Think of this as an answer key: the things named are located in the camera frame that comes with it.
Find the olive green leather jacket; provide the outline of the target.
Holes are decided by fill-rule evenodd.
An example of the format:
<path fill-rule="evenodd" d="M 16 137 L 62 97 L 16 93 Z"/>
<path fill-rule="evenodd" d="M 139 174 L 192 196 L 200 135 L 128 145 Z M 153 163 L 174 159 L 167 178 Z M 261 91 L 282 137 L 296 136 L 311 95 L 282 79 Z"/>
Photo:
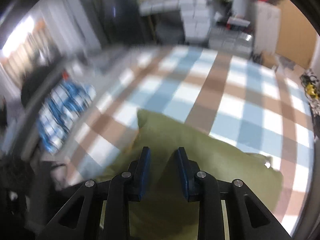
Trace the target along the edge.
<path fill-rule="evenodd" d="M 276 208 L 283 187 L 281 172 L 267 167 L 267 157 L 245 153 L 163 114 L 141 109 L 135 140 L 108 165 L 99 181 L 112 179 L 138 159 L 142 148 L 151 151 L 146 193 L 129 205 L 130 233 L 136 239 L 197 239 L 199 205 L 182 191 L 173 153 L 183 147 L 188 158 L 218 180 L 243 180 L 269 210 Z"/>

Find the checkered bed sheet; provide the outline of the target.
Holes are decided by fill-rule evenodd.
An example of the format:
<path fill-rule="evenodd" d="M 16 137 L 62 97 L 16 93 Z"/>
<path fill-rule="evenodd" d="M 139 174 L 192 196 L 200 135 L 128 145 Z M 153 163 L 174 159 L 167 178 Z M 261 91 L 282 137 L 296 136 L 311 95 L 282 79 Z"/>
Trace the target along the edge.
<path fill-rule="evenodd" d="M 271 157 L 284 178 L 275 215 L 294 233 L 314 160 L 311 111 L 299 84 L 240 57 L 189 46 L 131 50 L 83 80 L 97 97 L 66 144 L 69 184 L 113 161 L 137 131 L 137 111 L 147 109 Z"/>

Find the blue white plaid garment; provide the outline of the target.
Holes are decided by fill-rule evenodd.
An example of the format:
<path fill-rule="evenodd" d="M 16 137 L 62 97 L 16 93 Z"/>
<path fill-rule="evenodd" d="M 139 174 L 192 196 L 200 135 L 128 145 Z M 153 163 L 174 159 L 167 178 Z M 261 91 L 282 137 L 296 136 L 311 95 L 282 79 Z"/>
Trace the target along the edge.
<path fill-rule="evenodd" d="M 44 149 L 52 155 L 61 150 L 74 123 L 95 99 L 93 86 L 61 81 L 45 99 L 39 111 L 37 129 Z"/>

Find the silver suitcase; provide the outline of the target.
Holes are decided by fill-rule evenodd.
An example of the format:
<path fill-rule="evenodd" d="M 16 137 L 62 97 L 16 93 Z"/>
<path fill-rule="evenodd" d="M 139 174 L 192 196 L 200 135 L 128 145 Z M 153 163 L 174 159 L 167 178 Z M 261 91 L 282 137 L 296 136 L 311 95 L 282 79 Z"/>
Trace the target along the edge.
<path fill-rule="evenodd" d="M 208 39 L 208 47 L 212 50 L 250 59 L 253 53 L 253 40 L 251 34 L 242 31 L 212 28 Z"/>

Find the white drawer desk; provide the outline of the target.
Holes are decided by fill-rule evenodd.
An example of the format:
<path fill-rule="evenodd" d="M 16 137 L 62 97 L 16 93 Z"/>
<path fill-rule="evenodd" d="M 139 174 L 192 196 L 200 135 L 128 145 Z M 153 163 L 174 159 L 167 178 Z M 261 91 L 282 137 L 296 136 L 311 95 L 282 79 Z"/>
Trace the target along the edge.
<path fill-rule="evenodd" d="M 186 41 L 203 42 L 211 29 L 208 0 L 143 0 L 139 3 L 142 16 L 178 11 Z"/>

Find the wooden door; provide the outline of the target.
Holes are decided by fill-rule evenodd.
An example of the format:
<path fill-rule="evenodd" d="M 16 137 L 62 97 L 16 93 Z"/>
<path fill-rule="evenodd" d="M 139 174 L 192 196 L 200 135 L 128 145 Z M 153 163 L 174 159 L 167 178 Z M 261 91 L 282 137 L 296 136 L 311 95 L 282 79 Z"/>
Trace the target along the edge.
<path fill-rule="evenodd" d="M 276 53 L 308 69 L 319 34 L 319 0 L 281 0 Z"/>

